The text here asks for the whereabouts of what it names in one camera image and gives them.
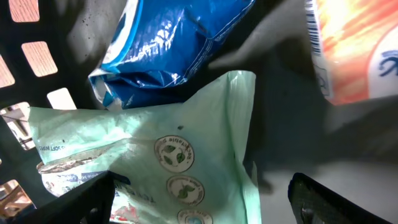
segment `green plastic package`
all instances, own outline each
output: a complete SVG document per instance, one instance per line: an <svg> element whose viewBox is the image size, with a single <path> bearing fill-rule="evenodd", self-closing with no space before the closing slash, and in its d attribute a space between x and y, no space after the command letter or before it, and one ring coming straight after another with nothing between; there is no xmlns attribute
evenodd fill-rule
<svg viewBox="0 0 398 224"><path fill-rule="evenodd" d="M172 105L31 108L46 189L59 197L110 170L113 222L260 224L259 192L242 165L254 81L251 72L228 72Z"/></svg>

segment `plastic wrapper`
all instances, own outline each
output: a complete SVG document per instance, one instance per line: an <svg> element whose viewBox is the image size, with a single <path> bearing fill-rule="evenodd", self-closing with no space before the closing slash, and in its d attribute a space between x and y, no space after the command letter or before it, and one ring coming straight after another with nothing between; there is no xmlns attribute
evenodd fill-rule
<svg viewBox="0 0 398 224"><path fill-rule="evenodd" d="M306 0L319 86L333 104L398 94L398 1Z"/></svg>
<svg viewBox="0 0 398 224"><path fill-rule="evenodd" d="M223 44L254 0L128 0L99 69L90 76L111 110L181 102L154 89L185 83Z"/></svg>
<svg viewBox="0 0 398 224"><path fill-rule="evenodd" d="M31 108L43 184L59 197L110 170L113 222L261 224L259 192L242 165L254 81L229 72L182 104Z"/></svg>

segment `basket hole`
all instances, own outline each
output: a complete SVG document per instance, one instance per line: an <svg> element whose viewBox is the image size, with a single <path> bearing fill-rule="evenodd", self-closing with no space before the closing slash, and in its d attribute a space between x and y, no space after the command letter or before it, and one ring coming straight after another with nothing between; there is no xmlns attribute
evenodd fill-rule
<svg viewBox="0 0 398 224"><path fill-rule="evenodd" d="M0 55L0 88L11 86L15 83L15 79L8 69L6 62Z"/></svg>
<svg viewBox="0 0 398 224"><path fill-rule="evenodd" d="M30 107L26 102L17 103L0 110L0 115L8 125L8 128L14 134L23 149L29 150L35 147L32 140L27 119L29 117Z"/></svg>
<svg viewBox="0 0 398 224"><path fill-rule="evenodd" d="M75 110L76 106L67 88L61 88L47 94L52 108L57 110Z"/></svg>
<svg viewBox="0 0 398 224"><path fill-rule="evenodd" d="M33 210L34 205L18 182L10 180L0 185L0 214L11 218L24 209Z"/></svg>
<svg viewBox="0 0 398 224"><path fill-rule="evenodd" d="M51 75L58 71L46 42L24 43L22 44L22 50L37 77Z"/></svg>
<svg viewBox="0 0 398 224"><path fill-rule="evenodd" d="M9 0L14 22L37 22L40 19L37 0Z"/></svg>

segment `orange and white box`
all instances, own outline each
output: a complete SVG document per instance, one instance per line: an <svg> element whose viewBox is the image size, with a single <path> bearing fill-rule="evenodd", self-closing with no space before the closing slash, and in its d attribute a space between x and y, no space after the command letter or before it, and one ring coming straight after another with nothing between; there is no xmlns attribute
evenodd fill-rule
<svg viewBox="0 0 398 224"><path fill-rule="evenodd" d="M398 1L306 0L312 60L335 105L398 94Z"/></svg>

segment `leaf icon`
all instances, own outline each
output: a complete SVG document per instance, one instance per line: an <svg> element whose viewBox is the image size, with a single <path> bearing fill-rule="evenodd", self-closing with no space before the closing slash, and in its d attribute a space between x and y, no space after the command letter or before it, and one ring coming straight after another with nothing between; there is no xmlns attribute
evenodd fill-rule
<svg viewBox="0 0 398 224"><path fill-rule="evenodd" d="M175 149L174 146L166 146L166 147L164 147L163 151L165 151L167 153L171 153L174 151L174 149Z"/></svg>
<svg viewBox="0 0 398 224"><path fill-rule="evenodd" d="M187 198L188 197L188 192L185 190L185 188L183 188L183 189L181 189L179 192L178 192L178 196L177 196L178 198L181 198L181 199L185 199L185 198Z"/></svg>
<svg viewBox="0 0 398 224"><path fill-rule="evenodd" d="M186 186L184 187L184 190L187 191L187 192L193 192L193 191L195 190L195 188L194 188L194 187L191 187L191 186L189 186L189 185L186 185Z"/></svg>
<svg viewBox="0 0 398 224"><path fill-rule="evenodd" d="M169 165L173 165L173 161L167 157L167 156L163 156L164 161L166 161L166 163L168 163Z"/></svg>
<svg viewBox="0 0 398 224"><path fill-rule="evenodd" d="M184 160L185 160L185 155L184 155L184 153L182 153L182 152L178 153L178 154L177 154L177 162L178 162L178 163L181 163L181 162L184 161Z"/></svg>

